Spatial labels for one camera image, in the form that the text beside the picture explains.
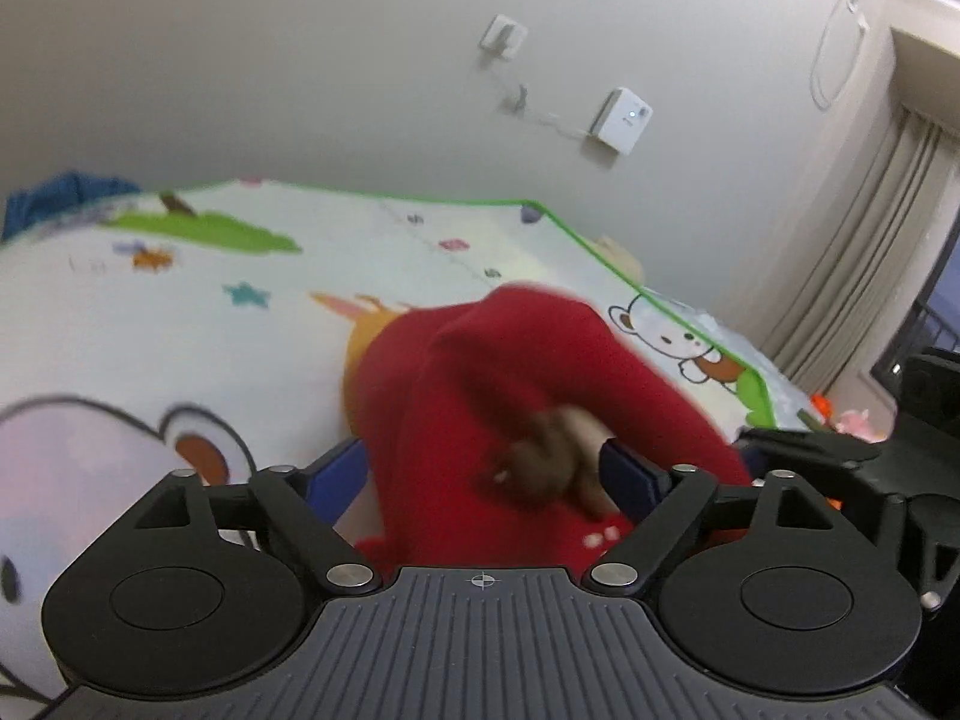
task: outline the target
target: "crosshair marking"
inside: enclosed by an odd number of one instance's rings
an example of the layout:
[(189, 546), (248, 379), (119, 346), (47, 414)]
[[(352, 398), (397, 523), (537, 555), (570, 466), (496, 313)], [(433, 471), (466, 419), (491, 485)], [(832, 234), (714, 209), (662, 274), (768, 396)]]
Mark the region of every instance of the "crosshair marking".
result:
[(470, 580), (470, 584), (474, 584), (474, 586), (477, 586), (481, 590), (486, 590), (488, 587), (493, 587), (495, 581), (500, 580), (493, 579), (490, 574), (477, 574)]

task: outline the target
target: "play mat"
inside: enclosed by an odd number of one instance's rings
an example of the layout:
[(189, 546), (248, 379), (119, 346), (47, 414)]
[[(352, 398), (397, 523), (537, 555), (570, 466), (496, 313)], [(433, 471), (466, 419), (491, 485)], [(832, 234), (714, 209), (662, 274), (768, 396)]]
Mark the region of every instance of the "play mat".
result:
[(309, 464), (346, 435), (352, 339), (517, 280), (587, 300), (731, 440), (802, 426), (805, 396), (749, 343), (535, 203), (239, 181), (104, 200), (0, 248), (0, 718), (61, 692), (42, 598), (161, 476)]

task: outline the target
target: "green border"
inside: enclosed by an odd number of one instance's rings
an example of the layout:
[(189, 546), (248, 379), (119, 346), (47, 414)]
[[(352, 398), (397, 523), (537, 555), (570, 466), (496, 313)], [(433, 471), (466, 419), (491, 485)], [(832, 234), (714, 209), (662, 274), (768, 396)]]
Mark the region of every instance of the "green border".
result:
[[(243, 179), (240, 179), (240, 178), (234, 178), (232, 180), (227, 180), (227, 181), (216, 181), (209, 184), (199, 184), (193, 187), (185, 187), (185, 188), (179, 187), (178, 189), (174, 189), (170, 191), (211, 190), (211, 189), (217, 189), (219, 187), (230, 186), (232, 184), (241, 183), (242, 180)], [(263, 179), (264, 182), (268, 182), (272, 180), (273, 179), (269, 179), (269, 178)], [(760, 381), (762, 381), (763, 383), (763, 400), (768, 410), (768, 413), (771, 416), (771, 419), (774, 421), (776, 426), (776, 414), (774, 413), (773, 402), (770, 399), (770, 391), (767, 388), (767, 381), (766, 379), (763, 378), (763, 374), (761, 374), (752, 365), (747, 365), (747, 362), (744, 362), (743, 360), (741, 360), (741, 358), (737, 357), (736, 354), (731, 354), (731, 352), (728, 351), (728, 349), (724, 348), (723, 346), (720, 346), (720, 344), (714, 341), (713, 338), (709, 338), (704, 333), (697, 330), (697, 328), (691, 326), (690, 324), (685, 322), (683, 319), (678, 317), (676, 314), (674, 314), (669, 308), (667, 308), (666, 306), (664, 306), (664, 304), (660, 303), (659, 300), (654, 298), (653, 295), (650, 295), (648, 290), (645, 290), (645, 288), (643, 288), (642, 285), (632, 281), (632, 279), (630, 279), (628, 276), (623, 274), (616, 266), (613, 266), (613, 264), (608, 262), (603, 257), (603, 255), (601, 255), (599, 252), (594, 250), (593, 247), (591, 247), (580, 235), (578, 235), (573, 230), (572, 227), (570, 227), (565, 221), (563, 221), (560, 217), (558, 217), (558, 215), (554, 214), (554, 212), (551, 211), (549, 208), (547, 208), (543, 203), (537, 200), (524, 200), (524, 199), (451, 200), (451, 199), (441, 199), (440, 197), (404, 196), (403, 194), (375, 194), (372, 191), (352, 191), (352, 190), (343, 190), (343, 189), (332, 189), (330, 187), (315, 186), (311, 184), (298, 184), (298, 183), (293, 183), (289, 181), (277, 181), (275, 183), (280, 184), (282, 186), (295, 187), (296, 189), (303, 189), (306, 191), (330, 191), (330, 193), (333, 193), (333, 194), (348, 194), (349, 196), (363, 197), (363, 199), (371, 199), (371, 200), (379, 200), (379, 201), (406, 200), (410, 202), (429, 203), (433, 205), (459, 205), (464, 207), (486, 207), (486, 208), (496, 208), (501, 206), (522, 207), (524, 205), (532, 206), (536, 208), (536, 210), (541, 211), (541, 213), (543, 213), (546, 216), (546, 218), (549, 218), (549, 220), (551, 220), (552, 223), (557, 225), (557, 227), (560, 228), (560, 230), (562, 230), (563, 232), (565, 232), (570, 238), (573, 238), (573, 241), (576, 242), (576, 244), (579, 245), (579, 247), (581, 247), (582, 250), (587, 252), (590, 256), (593, 257), (593, 259), (595, 259), (597, 262), (602, 264), (608, 271), (611, 271), (611, 273), (615, 275), (617, 278), (619, 278), (621, 281), (625, 282), (628, 286), (636, 290), (637, 293), (639, 293), (640, 295), (643, 295), (647, 300), (653, 303), (656, 306), (656, 308), (660, 309), (661, 312), (666, 314), (667, 317), (670, 317), (670, 319), (673, 319), (674, 322), (677, 322), (681, 327), (685, 327), (686, 329), (688, 329), (691, 333), (696, 335), (698, 338), (702, 338), (704, 341), (707, 341), (708, 343), (712, 344), (714, 348), (719, 349), (727, 357), (731, 358), (731, 360), (735, 360), (736, 362), (738, 362), (738, 364), (742, 365), (746, 370), (750, 370), (754, 372), (754, 375), (757, 376), (757, 378), (760, 379)], [(155, 191), (141, 191), (141, 193), (138, 193), (138, 194), (116, 194), (115, 196), (104, 197), (103, 200), (98, 200), (97, 202), (101, 202), (101, 201), (107, 202), (111, 200), (116, 201), (117, 199), (120, 199), (120, 197), (142, 197), (142, 196), (150, 196), (151, 194), (155, 196), (156, 194), (159, 194), (161, 191), (166, 191), (166, 190), (159, 189)], [(67, 211), (64, 211), (64, 213), (62, 214), (54, 215), (54, 217), (51, 217), (51, 220), (53, 218), (60, 217), (61, 215), (67, 215), (73, 211), (75, 211), (75, 209), (68, 209)], [(24, 230), (23, 232), (13, 236), (10, 240), (3, 241), (3, 245), (0, 245), (0, 250), (3, 247), (6, 247), (6, 245), (8, 245), (10, 242), (16, 241), (18, 238), (20, 238), (25, 234), (28, 234), (29, 232), (30, 232), (30, 229)]]

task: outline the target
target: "red fabric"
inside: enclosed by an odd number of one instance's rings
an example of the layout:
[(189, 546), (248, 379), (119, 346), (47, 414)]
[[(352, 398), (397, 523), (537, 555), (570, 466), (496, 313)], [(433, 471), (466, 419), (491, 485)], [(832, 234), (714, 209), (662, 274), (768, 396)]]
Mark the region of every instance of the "red fabric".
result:
[(525, 508), (493, 483), (493, 457), (531, 415), (559, 405), (588, 410), (659, 466), (695, 463), (750, 484), (736, 451), (592, 308), (543, 290), (502, 287), (479, 303), (405, 314), (373, 341), (346, 394), (385, 533), (358, 547), (385, 575), (400, 565), (564, 565), (579, 577), (610, 536), (627, 533), (620, 515), (597, 523), (563, 501)]

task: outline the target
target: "white device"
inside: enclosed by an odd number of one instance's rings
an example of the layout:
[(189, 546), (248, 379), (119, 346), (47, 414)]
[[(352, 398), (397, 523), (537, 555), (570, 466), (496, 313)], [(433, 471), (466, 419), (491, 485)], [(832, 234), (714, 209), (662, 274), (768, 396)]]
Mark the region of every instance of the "white device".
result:
[(653, 113), (653, 108), (621, 86), (614, 89), (607, 99), (607, 104), (590, 129), (590, 135), (621, 154), (629, 154)]
[(517, 56), (528, 31), (522, 23), (501, 13), (487, 27), (487, 31), (480, 40), (480, 47), (503, 59), (513, 59)]

